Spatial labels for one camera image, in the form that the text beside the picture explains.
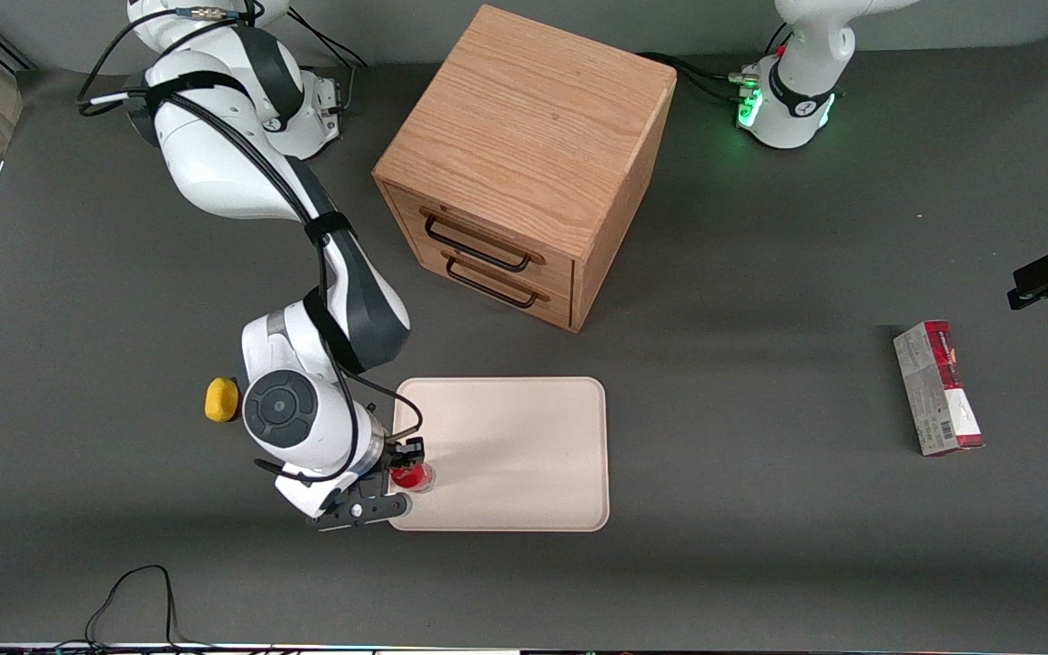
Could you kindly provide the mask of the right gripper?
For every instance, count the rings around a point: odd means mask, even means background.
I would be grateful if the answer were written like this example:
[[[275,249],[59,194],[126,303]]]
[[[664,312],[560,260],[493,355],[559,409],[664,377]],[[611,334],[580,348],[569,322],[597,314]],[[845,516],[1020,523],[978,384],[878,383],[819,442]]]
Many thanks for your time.
[[[388,442],[388,466],[418,466],[424,460],[421,437]],[[408,495],[389,492],[381,457],[374,455],[361,456],[333,479],[315,470],[284,464],[275,488],[307,517],[309,527],[324,532],[390,522],[412,507]]]

